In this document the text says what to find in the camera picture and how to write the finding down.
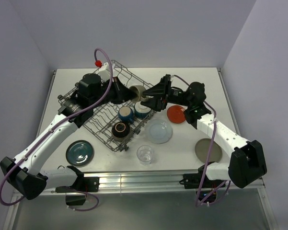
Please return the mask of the brown patterned bowl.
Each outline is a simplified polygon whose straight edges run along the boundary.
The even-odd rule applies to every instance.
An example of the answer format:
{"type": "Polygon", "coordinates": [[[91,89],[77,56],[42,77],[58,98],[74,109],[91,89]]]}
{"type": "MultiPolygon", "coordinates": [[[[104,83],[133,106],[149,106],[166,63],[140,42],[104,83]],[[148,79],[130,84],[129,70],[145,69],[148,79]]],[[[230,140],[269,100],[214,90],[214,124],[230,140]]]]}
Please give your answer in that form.
{"type": "Polygon", "coordinates": [[[123,141],[130,133],[130,125],[126,122],[117,122],[111,129],[113,139],[123,141]]]}

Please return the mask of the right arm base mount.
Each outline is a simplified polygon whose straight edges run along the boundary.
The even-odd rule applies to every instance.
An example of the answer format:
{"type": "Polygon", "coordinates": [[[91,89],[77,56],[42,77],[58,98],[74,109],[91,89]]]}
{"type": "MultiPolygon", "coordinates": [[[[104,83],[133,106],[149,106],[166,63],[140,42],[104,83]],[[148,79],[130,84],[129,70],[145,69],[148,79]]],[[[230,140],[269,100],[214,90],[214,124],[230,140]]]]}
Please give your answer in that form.
{"type": "MultiPolygon", "coordinates": [[[[183,179],[179,181],[179,184],[183,185],[185,189],[198,189],[201,177],[202,174],[200,173],[185,173],[183,174],[183,179]]],[[[202,188],[216,188],[222,182],[222,180],[210,180],[205,176],[202,188]]]]}

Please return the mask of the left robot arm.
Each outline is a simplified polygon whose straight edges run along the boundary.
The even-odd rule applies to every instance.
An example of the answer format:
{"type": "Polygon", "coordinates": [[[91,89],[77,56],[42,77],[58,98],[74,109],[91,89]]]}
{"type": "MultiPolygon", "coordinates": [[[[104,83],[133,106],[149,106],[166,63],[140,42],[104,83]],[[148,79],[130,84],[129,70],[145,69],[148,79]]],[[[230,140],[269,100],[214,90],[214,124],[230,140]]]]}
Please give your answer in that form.
{"type": "Polygon", "coordinates": [[[72,191],[81,190],[83,173],[74,166],[43,171],[43,165],[67,137],[93,116],[94,108],[108,102],[122,104],[136,96],[117,77],[102,82],[97,74],[84,75],[44,132],[14,158],[2,159],[4,181],[28,200],[49,188],[67,186],[72,191]]]}

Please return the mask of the dark blue mug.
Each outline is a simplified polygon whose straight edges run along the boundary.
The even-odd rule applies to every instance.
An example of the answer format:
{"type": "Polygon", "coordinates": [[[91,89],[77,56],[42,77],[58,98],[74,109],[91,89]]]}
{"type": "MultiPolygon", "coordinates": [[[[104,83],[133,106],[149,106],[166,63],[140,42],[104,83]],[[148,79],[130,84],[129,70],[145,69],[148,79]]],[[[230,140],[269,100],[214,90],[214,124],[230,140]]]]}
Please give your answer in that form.
{"type": "Polygon", "coordinates": [[[129,106],[123,106],[118,111],[118,118],[126,123],[134,123],[134,112],[129,106]]]}

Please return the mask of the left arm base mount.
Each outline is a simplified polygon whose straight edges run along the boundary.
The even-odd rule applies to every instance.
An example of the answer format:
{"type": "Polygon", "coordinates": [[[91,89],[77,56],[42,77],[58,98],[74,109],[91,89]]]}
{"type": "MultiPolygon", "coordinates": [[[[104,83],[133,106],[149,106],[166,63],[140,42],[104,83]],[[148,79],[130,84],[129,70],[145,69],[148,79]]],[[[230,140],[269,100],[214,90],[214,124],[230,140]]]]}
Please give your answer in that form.
{"type": "Polygon", "coordinates": [[[72,193],[76,192],[81,195],[66,195],[65,196],[65,203],[68,206],[68,208],[84,212],[84,211],[90,211],[99,205],[99,198],[92,194],[92,192],[97,192],[99,189],[99,177],[84,177],[84,173],[78,170],[74,166],[67,166],[68,169],[71,169],[77,176],[75,182],[71,186],[59,186],[55,188],[56,193],[72,193]],[[95,199],[95,204],[93,207],[88,209],[80,209],[77,208],[77,206],[82,206],[86,201],[88,201],[88,198],[93,197],[95,199]]]}

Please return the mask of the teal and white bowl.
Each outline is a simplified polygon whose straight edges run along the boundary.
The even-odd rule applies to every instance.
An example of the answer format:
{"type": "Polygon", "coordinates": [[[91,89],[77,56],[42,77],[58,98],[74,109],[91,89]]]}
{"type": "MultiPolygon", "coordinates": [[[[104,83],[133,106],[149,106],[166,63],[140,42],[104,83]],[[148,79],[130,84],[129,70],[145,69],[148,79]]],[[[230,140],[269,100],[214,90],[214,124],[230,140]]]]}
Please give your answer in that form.
{"type": "Polygon", "coordinates": [[[144,119],[151,112],[151,109],[142,105],[141,102],[136,102],[134,104],[134,111],[136,117],[144,119]]]}

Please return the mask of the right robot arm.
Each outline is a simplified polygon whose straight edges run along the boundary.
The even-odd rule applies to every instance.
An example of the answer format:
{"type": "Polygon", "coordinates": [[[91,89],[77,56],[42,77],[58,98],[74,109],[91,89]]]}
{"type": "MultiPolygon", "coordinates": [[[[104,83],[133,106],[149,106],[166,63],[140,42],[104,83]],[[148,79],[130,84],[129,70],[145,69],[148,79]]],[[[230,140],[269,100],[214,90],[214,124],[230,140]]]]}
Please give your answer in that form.
{"type": "Polygon", "coordinates": [[[199,187],[210,186],[214,181],[230,181],[238,188],[244,188],[267,173],[262,144],[249,141],[222,124],[205,100],[205,85],[192,82],[183,91],[173,87],[171,75],[165,75],[160,82],[145,90],[148,96],[142,105],[160,112],[168,103],[186,106],[184,116],[188,124],[202,131],[217,143],[228,155],[228,163],[207,161],[198,169],[199,187]]]}

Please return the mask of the grey ceramic cup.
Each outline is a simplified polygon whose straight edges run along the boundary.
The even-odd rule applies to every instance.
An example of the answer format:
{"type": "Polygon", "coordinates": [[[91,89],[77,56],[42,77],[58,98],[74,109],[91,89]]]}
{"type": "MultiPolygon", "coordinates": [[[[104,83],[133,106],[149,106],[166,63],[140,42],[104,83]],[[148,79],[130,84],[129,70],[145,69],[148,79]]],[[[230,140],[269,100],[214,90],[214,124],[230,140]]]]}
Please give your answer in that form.
{"type": "Polygon", "coordinates": [[[132,99],[131,101],[136,103],[140,101],[147,101],[149,99],[148,96],[145,96],[143,92],[146,90],[146,88],[142,85],[133,85],[130,86],[129,89],[136,94],[136,97],[132,99]]]}

